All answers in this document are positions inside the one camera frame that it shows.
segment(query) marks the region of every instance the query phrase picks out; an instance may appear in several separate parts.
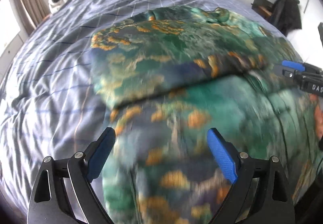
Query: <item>bed sheet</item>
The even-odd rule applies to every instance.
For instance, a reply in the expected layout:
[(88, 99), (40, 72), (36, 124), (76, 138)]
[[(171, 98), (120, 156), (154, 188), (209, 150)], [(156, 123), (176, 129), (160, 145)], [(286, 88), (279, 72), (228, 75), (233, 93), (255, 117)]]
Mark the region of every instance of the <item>bed sheet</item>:
[[(174, 5), (226, 8), (282, 36), (237, 0), (68, 0), (34, 31), (0, 86), (1, 188), (22, 213), (27, 214), (43, 158), (70, 157), (103, 131), (106, 106), (90, 77), (91, 35), (138, 13)], [(103, 201), (101, 179), (92, 186)], [(67, 191), (82, 219), (70, 184)]]

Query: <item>green floral garment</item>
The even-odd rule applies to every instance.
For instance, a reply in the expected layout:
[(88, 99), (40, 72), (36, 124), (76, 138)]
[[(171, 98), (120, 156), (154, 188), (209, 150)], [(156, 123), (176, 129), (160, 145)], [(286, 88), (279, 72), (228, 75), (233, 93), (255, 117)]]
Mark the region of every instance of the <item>green floral garment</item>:
[(301, 60), (284, 38), (222, 8), (177, 6), (102, 30), (92, 48), (117, 134), (102, 172), (115, 223), (207, 223), (230, 188), (206, 144), (212, 127), (254, 158), (278, 156), (294, 202), (314, 180), (314, 103), (272, 73)]

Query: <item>bed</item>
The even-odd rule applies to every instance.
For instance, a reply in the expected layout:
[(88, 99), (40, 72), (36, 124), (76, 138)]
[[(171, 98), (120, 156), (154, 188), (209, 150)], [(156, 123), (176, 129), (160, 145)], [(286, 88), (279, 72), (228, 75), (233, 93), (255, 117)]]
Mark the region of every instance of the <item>bed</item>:
[[(43, 158), (62, 159), (84, 150), (108, 119), (90, 76), (93, 33), (147, 10), (175, 5), (205, 11), (222, 7), (282, 37), (237, 0), (68, 0), (33, 32), (0, 87), (1, 193), (21, 223)], [(66, 185), (75, 215), (82, 220), (72, 187)], [(103, 203), (102, 179), (92, 186)]]

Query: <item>metal screw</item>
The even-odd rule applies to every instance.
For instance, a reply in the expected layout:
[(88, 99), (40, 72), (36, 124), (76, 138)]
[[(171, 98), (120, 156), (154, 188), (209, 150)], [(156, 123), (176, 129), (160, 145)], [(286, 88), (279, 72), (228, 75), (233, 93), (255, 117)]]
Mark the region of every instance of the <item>metal screw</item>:
[(83, 152), (76, 152), (74, 156), (75, 158), (81, 158), (83, 156)]
[(240, 157), (241, 158), (248, 158), (248, 154), (246, 152), (241, 152)]
[(272, 160), (273, 162), (275, 162), (275, 163), (278, 163), (278, 162), (279, 162), (279, 158), (278, 158), (278, 157), (276, 157), (276, 156), (273, 156), (273, 157), (271, 158), (271, 160)]
[(47, 163), (47, 162), (51, 161), (51, 159), (52, 158), (50, 156), (47, 156), (47, 157), (44, 158), (44, 162)]

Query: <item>window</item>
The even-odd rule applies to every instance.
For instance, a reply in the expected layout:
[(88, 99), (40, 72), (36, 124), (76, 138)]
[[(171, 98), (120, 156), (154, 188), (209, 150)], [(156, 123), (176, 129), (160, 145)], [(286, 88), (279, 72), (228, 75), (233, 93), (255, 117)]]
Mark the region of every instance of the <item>window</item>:
[(9, 0), (0, 0), (0, 55), (19, 31)]

